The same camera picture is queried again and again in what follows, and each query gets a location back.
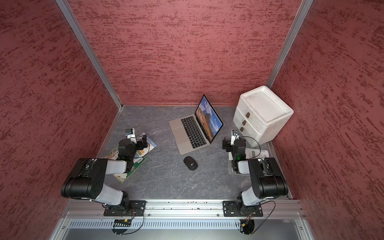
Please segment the black wireless mouse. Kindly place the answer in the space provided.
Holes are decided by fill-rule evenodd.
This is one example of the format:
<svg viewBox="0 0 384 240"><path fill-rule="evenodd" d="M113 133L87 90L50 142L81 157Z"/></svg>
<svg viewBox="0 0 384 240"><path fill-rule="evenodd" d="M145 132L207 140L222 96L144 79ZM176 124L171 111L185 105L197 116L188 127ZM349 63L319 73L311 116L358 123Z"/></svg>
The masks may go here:
<svg viewBox="0 0 384 240"><path fill-rule="evenodd" d="M191 171L194 171L198 168L198 163L190 156L185 157L183 162Z"/></svg>

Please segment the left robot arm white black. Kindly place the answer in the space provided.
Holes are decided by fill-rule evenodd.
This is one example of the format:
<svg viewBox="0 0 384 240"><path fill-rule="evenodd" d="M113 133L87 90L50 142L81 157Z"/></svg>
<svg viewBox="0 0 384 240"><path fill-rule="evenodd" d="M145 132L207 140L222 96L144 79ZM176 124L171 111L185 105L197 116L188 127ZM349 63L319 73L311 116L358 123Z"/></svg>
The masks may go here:
<svg viewBox="0 0 384 240"><path fill-rule="evenodd" d="M134 207L130 204L128 194L109 187L104 180L106 175L131 172L137 151L148 146L145 134L138 138L128 135L119 142L116 160L78 159L61 187L62 197L100 203L105 208L105 216L133 215Z"/></svg>

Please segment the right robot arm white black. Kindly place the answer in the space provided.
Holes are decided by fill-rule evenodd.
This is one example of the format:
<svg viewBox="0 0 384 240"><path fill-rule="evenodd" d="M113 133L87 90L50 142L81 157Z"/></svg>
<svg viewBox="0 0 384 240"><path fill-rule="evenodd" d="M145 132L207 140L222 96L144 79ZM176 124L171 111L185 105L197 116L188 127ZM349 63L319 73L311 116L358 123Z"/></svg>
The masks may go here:
<svg viewBox="0 0 384 240"><path fill-rule="evenodd" d="M235 201L224 201L224 215L263 216L261 204L289 193L286 179L275 158L246 155L246 140L223 140L223 149L229 153L231 173L246 175L251 187L238 194Z"/></svg>

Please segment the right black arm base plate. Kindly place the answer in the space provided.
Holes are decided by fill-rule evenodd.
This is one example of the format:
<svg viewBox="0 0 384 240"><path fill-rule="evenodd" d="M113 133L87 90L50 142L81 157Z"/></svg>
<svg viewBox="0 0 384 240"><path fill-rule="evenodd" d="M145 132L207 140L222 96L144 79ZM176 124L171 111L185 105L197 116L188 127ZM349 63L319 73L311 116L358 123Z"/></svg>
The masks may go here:
<svg viewBox="0 0 384 240"><path fill-rule="evenodd" d="M225 217L262 217L261 205L245 206L235 201L223 201L223 212Z"/></svg>

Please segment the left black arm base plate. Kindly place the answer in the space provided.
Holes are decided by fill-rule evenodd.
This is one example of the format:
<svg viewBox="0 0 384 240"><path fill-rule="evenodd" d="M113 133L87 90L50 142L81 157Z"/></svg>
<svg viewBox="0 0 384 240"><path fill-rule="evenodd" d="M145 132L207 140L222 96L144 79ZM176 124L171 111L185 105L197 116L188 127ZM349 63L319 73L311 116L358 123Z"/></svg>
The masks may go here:
<svg viewBox="0 0 384 240"><path fill-rule="evenodd" d="M106 205L105 217L142 217L144 215L146 201L122 202L117 206Z"/></svg>

